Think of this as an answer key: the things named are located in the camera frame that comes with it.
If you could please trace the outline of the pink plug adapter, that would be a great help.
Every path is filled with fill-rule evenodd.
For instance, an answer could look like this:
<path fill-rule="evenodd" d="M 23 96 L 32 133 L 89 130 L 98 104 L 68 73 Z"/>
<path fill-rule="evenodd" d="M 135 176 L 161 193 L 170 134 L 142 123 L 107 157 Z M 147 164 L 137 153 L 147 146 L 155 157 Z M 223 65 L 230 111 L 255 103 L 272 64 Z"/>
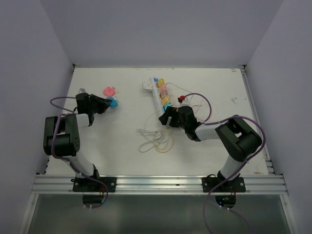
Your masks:
<path fill-rule="evenodd" d="M 105 95 L 105 96 L 107 96 L 107 97 L 113 97 L 115 94 L 116 94 L 117 92 L 116 92 L 116 90 L 115 90 L 115 88 L 114 87 L 109 87 L 109 86 L 107 86 L 106 88 L 104 88 L 104 90 L 103 90 L 103 94 Z"/>

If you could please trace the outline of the blue plug adapter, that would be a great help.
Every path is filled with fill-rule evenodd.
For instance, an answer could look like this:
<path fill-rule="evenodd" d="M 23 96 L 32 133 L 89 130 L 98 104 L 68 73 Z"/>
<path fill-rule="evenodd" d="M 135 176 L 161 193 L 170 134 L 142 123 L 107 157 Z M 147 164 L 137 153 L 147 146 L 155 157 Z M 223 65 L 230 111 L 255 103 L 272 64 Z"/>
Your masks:
<path fill-rule="evenodd" d="M 111 102 L 109 103 L 109 107 L 111 108 L 116 108 L 118 107 L 119 101 L 115 97 L 107 97 L 107 100 L 110 100 Z"/>

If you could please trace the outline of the white power strip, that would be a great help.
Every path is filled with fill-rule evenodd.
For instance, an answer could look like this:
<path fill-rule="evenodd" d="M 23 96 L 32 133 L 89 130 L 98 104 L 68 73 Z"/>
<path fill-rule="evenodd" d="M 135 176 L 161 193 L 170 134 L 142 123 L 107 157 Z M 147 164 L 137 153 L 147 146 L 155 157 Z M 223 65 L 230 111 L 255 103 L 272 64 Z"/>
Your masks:
<path fill-rule="evenodd" d="M 150 81 L 154 85 L 152 93 L 153 93 L 153 97 L 154 97 L 154 101 L 155 101 L 155 105 L 156 105 L 156 110 L 157 110 L 158 116 L 160 117 L 161 115 L 164 114 L 165 111 L 163 110 L 163 105 L 161 105 L 161 103 L 160 103 L 161 97 L 160 97 L 160 93 L 159 93 L 159 90 L 157 87 L 157 81 L 158 80 L 159 80 L 159 78 L 156 78 L 156 77 L 150 78 Z"/>

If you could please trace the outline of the white plug adapter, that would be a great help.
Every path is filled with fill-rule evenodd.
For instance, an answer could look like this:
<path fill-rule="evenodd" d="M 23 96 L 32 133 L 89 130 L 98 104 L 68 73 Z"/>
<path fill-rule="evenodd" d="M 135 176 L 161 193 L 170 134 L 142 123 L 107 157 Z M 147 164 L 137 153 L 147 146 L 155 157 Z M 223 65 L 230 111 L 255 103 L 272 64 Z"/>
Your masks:
<path fill-rule="evenodd" d="M 148 90 L 148 91 L 153 90 L 153 87 L 154 87 L 151 81 L 143 81 L 142 86 L 143 86 L 143 89 Z"/>

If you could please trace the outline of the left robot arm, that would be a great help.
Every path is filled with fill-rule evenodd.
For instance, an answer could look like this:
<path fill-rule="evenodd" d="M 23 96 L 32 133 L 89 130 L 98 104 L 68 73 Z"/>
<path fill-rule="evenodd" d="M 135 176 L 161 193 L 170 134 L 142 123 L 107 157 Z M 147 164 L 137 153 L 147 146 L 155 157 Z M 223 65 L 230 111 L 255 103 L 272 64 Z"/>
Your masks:
<path fill-rule="evenodd" d="M 65 162 L 75 172 L 76 178 L 84 179 L 84 186 L 94 192 L 101 187 L 101 179 L 96 166 L 79 152 L 79 129 L 92 126 L 94 115 L 105 113 L 114 101 L 84 92 L 72 98 L 77 104 L 74 110 L 54 103 L 55 100 L 69 98 L 55 97 L 50 100 L 51 105 L 66 113 L 45 119 L 43 149 L 46 155 Z"/>

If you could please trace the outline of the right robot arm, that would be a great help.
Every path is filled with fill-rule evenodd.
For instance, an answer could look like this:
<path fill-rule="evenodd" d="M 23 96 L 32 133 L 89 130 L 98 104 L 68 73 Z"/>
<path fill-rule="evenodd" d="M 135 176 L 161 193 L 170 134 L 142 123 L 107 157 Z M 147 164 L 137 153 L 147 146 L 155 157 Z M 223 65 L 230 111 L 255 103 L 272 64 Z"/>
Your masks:
<path fill-rule="evenodd" d="M 254 120 L 234 115 L 219 122 L 199 122 L 189 106 L 168 107 L 159 118 L 162 125 L 184 130 L 192 141 L 219 139 L 229 156 L 217 174 L 217 185 L 229 191 L 234 180 L 247 162 L 265 146 L 266 136 L 262 127 Z"/>

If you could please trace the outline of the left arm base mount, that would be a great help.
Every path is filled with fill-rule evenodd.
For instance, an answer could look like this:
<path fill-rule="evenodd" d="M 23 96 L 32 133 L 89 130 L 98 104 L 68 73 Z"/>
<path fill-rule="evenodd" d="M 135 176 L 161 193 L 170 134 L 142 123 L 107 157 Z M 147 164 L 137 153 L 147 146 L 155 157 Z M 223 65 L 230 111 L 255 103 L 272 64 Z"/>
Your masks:
<path fill-rule="evenodd" d="M 94 182 L 86 178 L 72 178 L 71 182 L 73 183 L 73 192 L 115 192 L 117 186 L 116 177 L 101 176 L 98 180 L 104 183 L 107 188 L 105 189 L 103 185 L 99 182 Z"/>

